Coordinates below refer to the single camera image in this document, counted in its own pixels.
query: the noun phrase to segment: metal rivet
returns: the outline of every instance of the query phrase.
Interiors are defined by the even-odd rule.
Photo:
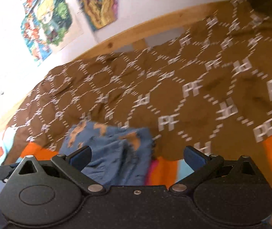
[[[92,184],[88,186],[90,192],[99,192],[103,189],[103,186],[100,184]]]
[[[134,194],[141,194],[141,191],[140,190],[135,190]]]
[[[172,186],[172,190],[176,191],[176,192],[183,192],[187,189],[186,185],[184,184],[174,184]]]

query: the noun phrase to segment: brown duvet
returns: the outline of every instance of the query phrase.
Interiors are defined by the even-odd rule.
[[[5,163],[29,142],[58,150],[85,117],[150,128],[155,155],[168,160],[186,145],[250,155],[272,184],[263,146],[272,135],[272,18],[231,0],[163,45],[52,69],[9,122],[19,128]]]

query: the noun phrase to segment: wooden bed frame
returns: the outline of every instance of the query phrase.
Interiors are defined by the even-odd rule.
[[[125,30],[94,46],[81,56],[83,58],[92,58],[111,53],[126,45],[132,45],[135,50],[145,49],[148,47],[145,38],[179,27],[188,29],[191,24],[213,14],[226,3],[227,1],[201,4],[165,14]],[[0,119],[0,132],[6,128],[7,123],[10,121],[23,100],[24,99],[16,103]]]

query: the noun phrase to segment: light blue fabric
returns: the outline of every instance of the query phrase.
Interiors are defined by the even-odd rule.
[[[178,173],[176,175],[176,180],[175,182],[177,183],[178,181],[184,179],[185,177],[189,176],[191,173],[193,173],[193,169],[186,164],[184,159],[181,159],[178,161]]]
[[[104,185],[144,185],[152,155],[153,140],[148,128],[118,128],[108,126],[104,136],[100,129],[94,129],[95,122],[87,122],[86,127],[75,136],[71,147],[68,147],[74,125],[63,141],[60,154],[69,155],[78,146],[89,146],[92,150],[91,162],[82,173]],[[139,148],[126,139],[120,139],[128,133],[135,132],[140,140]]]
[[[20,163],[21,161],[22,161],[22,157],[19,157],[17,160],[16,160],[16,162],[15,163]]]
[[[2,145],[1,145],[3,149],[3,155],[0,157],[0,166],[6,159],[8,153],[10,152],[13,146],[15,134],[16,134],[16,128],[14,127],[8,127],[6,131],[4,132]]]

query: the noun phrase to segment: cartoon character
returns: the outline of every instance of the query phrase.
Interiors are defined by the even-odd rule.
[[[40,64],[52,51],[47,42],[39,37],[39,25],[34,13],[31,13],[22,22],[21,33],[30,53]]]
[[[83,0],[84,10],[96,29],[116,20],[113,10],[114,0]]]
[[[66,1],[40,0],[36,14],[47,37],[47,43],[58,46],[72,24]]]
[[[44,24],[43,27],[45,35],[50,42],[53,42],[58,36],[58,24],[53,21],[52,16],[54,12],[53,0],[41,0],[37,9],[37,19]]]

